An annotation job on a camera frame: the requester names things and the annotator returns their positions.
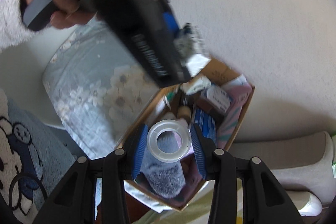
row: white label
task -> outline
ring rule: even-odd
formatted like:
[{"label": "white label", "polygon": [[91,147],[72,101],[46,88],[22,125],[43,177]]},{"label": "white label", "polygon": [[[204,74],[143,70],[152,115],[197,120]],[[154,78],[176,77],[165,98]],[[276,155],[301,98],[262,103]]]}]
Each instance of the white label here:
[{"label": "white label", "polygon": [[207,98],[214,106],[222,110],[224,113],[231,105],[230,98],[225,90],[221,89],[217,85],[214,85],[207,90]]}]

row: white ring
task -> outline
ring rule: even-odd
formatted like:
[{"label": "white ring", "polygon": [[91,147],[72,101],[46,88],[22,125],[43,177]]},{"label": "white ring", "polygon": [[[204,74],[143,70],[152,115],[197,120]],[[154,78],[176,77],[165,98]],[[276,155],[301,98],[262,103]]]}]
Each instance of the white ring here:
[{"label": "white ring", "polygon": [[[173,153],[163,152],[162,150],[160,150],[157,144],[157,140],[160,134],[166,131],[176,132],[182,140],[181,147]],[[189,152],[190,147],[191,135],[189,130],[175,120],[163,120],[156,123],[152,126],[147,135],[148,150],[156,159],[163,162],[169,163],[180,160]]]}]

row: cardboard box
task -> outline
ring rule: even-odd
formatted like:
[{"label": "cardboard box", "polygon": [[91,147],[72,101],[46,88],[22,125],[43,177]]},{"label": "cardboard box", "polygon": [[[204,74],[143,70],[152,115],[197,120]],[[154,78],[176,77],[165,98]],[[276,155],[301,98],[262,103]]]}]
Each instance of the cardboard box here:
[{"label": "cardboard box", "polygon": [[[206,77],[208,77],[211,80],[211,82],[216,83],[219,86],[237,78],[240,75],[239,73],[235,72],[233,69],[229,68],[227,65],[218,61],[215,58],[213,58],[208,63],[208,65],[201,71],[201,73],[204,74]],[[251,91],[245,105],[241,109],[241,113],[240,113],[240,116],[238,118],[238,122],[235,126],[235,129],[234,129],[232,135],[230,136],[230,138],[228,139],[227,143],[225,144],[224,149],[226,151],[229,150],[229,148],[232,145],[236,135],[238,134],[238,131],[239,131],[241,123],[244,119],[245,113],[246,113],[246,111],[247,111],[247,109],[250,105],[250,102],[251,102],[251,99],[252,99],[252,96],[253,96],[253,92],[254,92],[254,86],[251,85],[251,87],[252,87],[252,91]],[[142,112],[142,114],[139,116],[137,121],[128,129],[124,140],[126,140],[128,135],[131,132],[133,132],[141,123],[144,123],[147,120],[148,116],[153,112],[153,110],[155,109],[155,107],[157,106],[159,101],[162,99],[162,97],[164,97],[168,93],[176,90],[177,88],[178,88],[178,85],[175,85],[175,86],[170,86],[170,87],[163,88],[163,89],[159,90],[157,95],[149,103],[147,108]],[[159,115],[159,117],[157,117],[156,121],[159,120],[159,118],[162,117],[167,111],[171,111],[174,114],[176,114],[177,113],[177,108],[178,108],[178,103],[179,103],[179,98],[174,98],[173,101],[171,102],[171,105],[170,105],[171,109],[168,109],[168,107],[166,107],[162,111],[162,113]],[[190,168],[197,168],[196,163],[194,163],[193,165],[191,164]],[[129,183],[132,186],[134,186],[136,189],[142,191],[143,193],[145,193],[146,195],[150,196],[151,198],[159,201],[160,203],[168,205],[176,211],[182,211],[188,206],[188,203],[193,199],[193,197],[197,194],[197,192],[201,189],[201,187],[205,183],[204,180],[198,179],[198,178],[195,180],[195,178],[187,178],[186,177],[186,182],[187,182],[187,180],[190,180],[191,184],[189,185],[189,190],[190,190],[190,187],[192,187],[192,191],[191,191],[191,194],[188,196],[188,198],[186,198],[186,200],[178,200],[178,199],[177,200],[166,200],[162,197],[157,196],[155,193],[151,192],[150,189],[144,187],[143,185],[142,186],[139,185],[135,181],[132,181],[132,182],[129,182]]]}]

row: person's sleeve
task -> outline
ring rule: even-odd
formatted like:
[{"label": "person's sleeve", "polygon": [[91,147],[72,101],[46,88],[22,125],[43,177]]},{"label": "person's sleeve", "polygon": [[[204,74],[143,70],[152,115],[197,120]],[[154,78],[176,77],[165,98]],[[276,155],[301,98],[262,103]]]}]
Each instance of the person's sleeve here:
[{"label": "person's sleeve", "polygon": [[0,52],[30,40],[40,32],[33,32],[23,25],[21,0],[0,0]]}]

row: cartoon character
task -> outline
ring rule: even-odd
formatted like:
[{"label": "cartoon character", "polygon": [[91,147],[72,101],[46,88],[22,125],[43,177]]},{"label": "cartoon character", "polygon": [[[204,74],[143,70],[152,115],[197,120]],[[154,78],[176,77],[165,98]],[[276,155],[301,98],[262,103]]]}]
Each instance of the cartoon character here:
[{"label": "cartoon character", "polygon": [[[13,178],[19,173],[30,173],[39,180],[43,166],[32,142],[29,130],[21,123],[13,125],[0,117],[0,193],[8,204],[8,191]],[[33,191],[38,184],[30,178],[16,183],[12,195],[12,210],[27,215],[33,204]]]}]

